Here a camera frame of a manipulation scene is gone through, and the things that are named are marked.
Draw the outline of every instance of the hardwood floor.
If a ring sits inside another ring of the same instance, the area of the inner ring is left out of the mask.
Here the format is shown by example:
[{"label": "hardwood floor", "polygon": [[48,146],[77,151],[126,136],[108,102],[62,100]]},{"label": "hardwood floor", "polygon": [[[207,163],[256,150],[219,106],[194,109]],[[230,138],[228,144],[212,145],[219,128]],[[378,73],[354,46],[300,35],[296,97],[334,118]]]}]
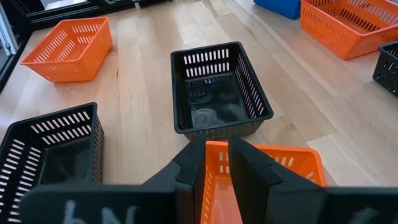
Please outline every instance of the hardwood floor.
[{"label": "hardwood floor", "polygon": [[[170,53],[237,40],[275,113],[246,140],[314,148],[331,185],[398,185],[398,99],[372,80],[378,52],[342,61],[299,20],[251,0],[175,0],[108,16],[114,45],[92,82],[53,84],[15,68],[0,95],[0,138],[12,122],[96,101],[104,181],[141,183],[188,142],[174,132]],[[49,30],[33,34],[21,59]]]}]

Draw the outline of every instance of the basket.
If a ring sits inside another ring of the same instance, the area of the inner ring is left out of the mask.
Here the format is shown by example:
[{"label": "basket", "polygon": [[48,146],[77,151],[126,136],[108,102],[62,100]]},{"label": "basket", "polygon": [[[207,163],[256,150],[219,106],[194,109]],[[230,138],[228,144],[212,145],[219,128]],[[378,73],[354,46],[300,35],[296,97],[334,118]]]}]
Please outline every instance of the basket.
[{"label": "basket", "polygon": [[50,82],[89,81],[111,47],[107,17],[64,20],[21,64]]},{"label": "basket", "polygon": [[300,0],[254,0],[254,3],[289,19],[300,17]]},{"label": "basket", "polygon": [[[261,145],[255,147],[296,174],[319,186],[326,186],[320,156],[313,149]],[[242,211],[239,211],[229,173],[229,157],[227,142],[206,142],[206,177],[201,213],[202,224],[242,223],[240,215]],[[295,182],[293,186],[299,189],[299,185]]]},{"label": "basket", "polygon": [[254,133],[274,115],[239,42],[171,54],[174,129],[193,139]]},{"label": "basket", "polygon": [[348,60],[398,39],[398,5],[380,0],[302,0],[301,27]]},{"label": "basket", "polygon": [[379,47],[380,56],[373,79],[398,96],[398,41]]},{"label": "basket", "polygon": [[0,223],[19,222],[19,201],[50,184],[101,184],[104,131],[96,103],[9,126],[0,145]]}]

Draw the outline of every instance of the black basket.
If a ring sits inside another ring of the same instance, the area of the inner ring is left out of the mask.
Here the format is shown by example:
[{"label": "black basket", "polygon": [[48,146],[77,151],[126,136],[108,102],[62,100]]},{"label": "black basket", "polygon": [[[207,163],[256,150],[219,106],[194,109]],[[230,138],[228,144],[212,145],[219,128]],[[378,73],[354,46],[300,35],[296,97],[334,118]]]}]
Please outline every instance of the black basket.
[{"label": "black basket", "polygon": [[21,197],[38,185],[102,183],[96,109],[88,103],[10,125],[0,146],[0,223],[19,222]]},{"label": "black basket", "polygon": [[188,139],[254,133],[274,115],[239,42],[171,54],[174,129]]},{"label": "black basket", "polygon": [[398,41],[379,47],[380,56],[373,79],[398,96]]}]

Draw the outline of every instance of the orange basket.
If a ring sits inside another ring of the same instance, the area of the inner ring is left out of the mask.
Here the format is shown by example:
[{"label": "orange basket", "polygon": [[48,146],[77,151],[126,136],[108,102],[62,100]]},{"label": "orange basket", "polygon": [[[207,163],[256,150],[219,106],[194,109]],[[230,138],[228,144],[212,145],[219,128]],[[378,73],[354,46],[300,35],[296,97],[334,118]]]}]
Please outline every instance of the orange basket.
[{"label": "orange basket", "polygon": [[398,4],[381,0],[302,0],[301,27],[348,60],[398,39]]},{"label": "orange basket", "polygon": [[[255,145],[276,162],[325,187],[319,154],[310,148]],[[229,174],[228,143],[206,142],[206,177],[201,211],[202,224],[242,223]]]},{"label": "orange basket", "polygon": [[111,47],[107,17],[64,20],[21,64],[50,82],[89,81]]}]

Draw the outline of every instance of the blue basket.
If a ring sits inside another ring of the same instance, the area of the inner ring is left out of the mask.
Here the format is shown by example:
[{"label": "blue basket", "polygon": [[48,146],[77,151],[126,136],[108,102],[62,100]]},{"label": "blue basket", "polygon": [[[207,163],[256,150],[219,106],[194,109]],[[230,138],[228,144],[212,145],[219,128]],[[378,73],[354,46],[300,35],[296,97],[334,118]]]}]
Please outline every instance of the blue basket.
[{"label": "blue basket", "polygon": [[300,0],[254,0],[254,3],[289,19],[300,17]]}]

